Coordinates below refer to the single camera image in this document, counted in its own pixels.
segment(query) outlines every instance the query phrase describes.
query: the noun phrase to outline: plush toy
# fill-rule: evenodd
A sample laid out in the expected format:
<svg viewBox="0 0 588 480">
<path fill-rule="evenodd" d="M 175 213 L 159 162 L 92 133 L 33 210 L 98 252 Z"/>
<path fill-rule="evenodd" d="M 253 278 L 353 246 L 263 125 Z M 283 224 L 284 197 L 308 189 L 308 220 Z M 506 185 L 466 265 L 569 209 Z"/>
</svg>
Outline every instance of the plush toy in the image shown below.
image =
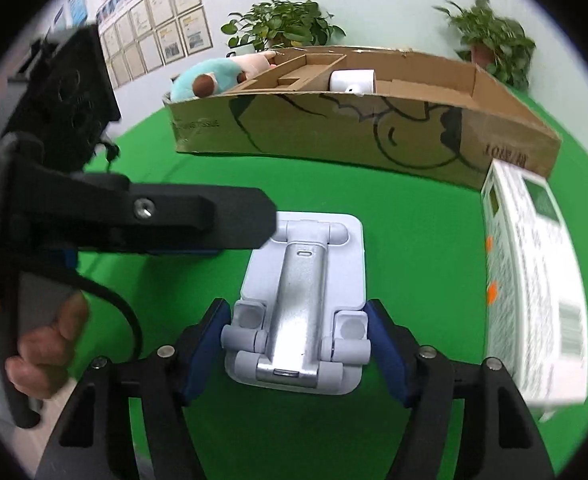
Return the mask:
<svg viewBox="0 0 588 480">
<path fill-rule="evenodd" d="M 176 102 L 220 94 L 276 66 L 269 63 L 274 56 L 276 53 L 273 50 L 266 50 L 202 61 L 176 78 L 171 87 L 170 99 Z"/>
</svg>

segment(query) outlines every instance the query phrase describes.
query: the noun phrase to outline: blue poster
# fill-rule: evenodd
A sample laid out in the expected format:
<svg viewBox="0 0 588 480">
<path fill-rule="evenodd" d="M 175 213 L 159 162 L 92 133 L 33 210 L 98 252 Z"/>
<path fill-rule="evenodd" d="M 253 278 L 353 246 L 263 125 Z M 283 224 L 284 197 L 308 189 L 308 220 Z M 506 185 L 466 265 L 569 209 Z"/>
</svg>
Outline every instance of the blue poster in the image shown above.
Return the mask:
<svg viewBox="0 0 588 480">
<path fill-rule="evenodd" d="M 87 21 L 85 0 L 69 0 L 69 15 L 72 17 L 72 25 L 83 25 Z"/>
<path fill-rule="evenodd" d="M 62 30 L 66 27 L 65 14 L 63 13 L 63 7 L 61 7 L 56 13 L 56 16 L 54 16 L 54 30 Z"/>
</svg>

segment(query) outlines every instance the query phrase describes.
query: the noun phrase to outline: white wall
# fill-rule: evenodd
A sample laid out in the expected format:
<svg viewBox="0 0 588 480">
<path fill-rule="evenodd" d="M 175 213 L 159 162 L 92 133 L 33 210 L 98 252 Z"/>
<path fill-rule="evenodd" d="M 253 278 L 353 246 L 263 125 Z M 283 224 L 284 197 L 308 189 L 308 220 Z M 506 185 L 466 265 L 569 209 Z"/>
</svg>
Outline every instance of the white wall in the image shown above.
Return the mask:
<svg viewBox="0 0 588 480">
<path fill-rule="evenodd" d="M 193 63 L 227 52 L 229 37 L 219 31 L 228 13 L 243 11 L 262 0 L 203 0 L 215 47 L 172 63 L 116 91 L 123 120 L 111 126 L 120 134 L 161 106 L 170 77 Z M 455 57 L 455 33 L 431 8 L 443 0 L 317 0 L 335 14 L 334 23 L 347 32 L 344 44 L 413 48 Z M 473 0 L 454 0 L 469 6 Z M 588 150 L 588 69 L 552 20 L 532 0 L 491 0 L 494 10 L 519 20 L 538 49 L 530 72 L 530 94 L 554 115 Z M 96 8 L 88 5 L 93 16 Z"/>
</svg>

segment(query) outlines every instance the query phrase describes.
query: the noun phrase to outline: cardboard box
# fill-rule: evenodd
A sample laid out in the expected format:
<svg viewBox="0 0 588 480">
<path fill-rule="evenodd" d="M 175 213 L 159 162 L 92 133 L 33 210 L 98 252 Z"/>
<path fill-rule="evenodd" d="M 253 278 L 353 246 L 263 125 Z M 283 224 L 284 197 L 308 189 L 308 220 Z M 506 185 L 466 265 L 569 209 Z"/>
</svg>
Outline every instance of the cardboard box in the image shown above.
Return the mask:
<svg viewBox="0 0 588 480">
<path fill-rule="evenodd" d="M 581 404 L 588 393 L 587 305 L 558 204 L 544 178 L 498 160 L 481 195 L 486 355 L 503 362 L 535 413 Z"/>
<path fill-rule="evenodd" d="M 480 189 L 492 158 L 549 176 L 560 139 L 477 66 L 358 47 L 277 51 L 231 91 L 165 106 L 177 150 L 358 164 Z M 374 69 L 375 94 L 329 92 L 333 70 Z"/>
</svg>

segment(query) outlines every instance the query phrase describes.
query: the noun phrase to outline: potted plant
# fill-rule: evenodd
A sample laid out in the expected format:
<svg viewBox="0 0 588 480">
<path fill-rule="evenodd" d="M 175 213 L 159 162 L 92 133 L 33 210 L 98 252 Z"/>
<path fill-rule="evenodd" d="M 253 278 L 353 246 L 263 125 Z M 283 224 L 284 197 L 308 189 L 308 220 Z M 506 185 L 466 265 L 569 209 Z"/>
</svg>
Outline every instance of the potted plant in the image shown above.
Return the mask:
<svg viewBox="0 0 588 480">
<path fill-rule="evenodd" d="M 456 54 L 478 64 L 502 83 L 526 90 L 536 43 L 525 35 L 520 23 L 496 16 L 489 0 L 475 0 L 470 9 L 463 9 L 449 0 L 446 2 L 460 14 L 452 14 L 446 7 L 434 8 L 447 15 L 449 23 L 460 31 L 461 43 L 468 47 L 456 50 Z"/>
<path fill-rule="evenodd" d="M 270 0 L 251 6 L 244 14 L 232 12 L 232 19 L 220 30 L 233 36 L 230 48 L 253 44 L 257 51 L 287 46 L 324 45 L 334 35 L 345 36 L 337 25 L 330 25 L 333 14 L 324 14 L 317 2 Z"/>
</svg>

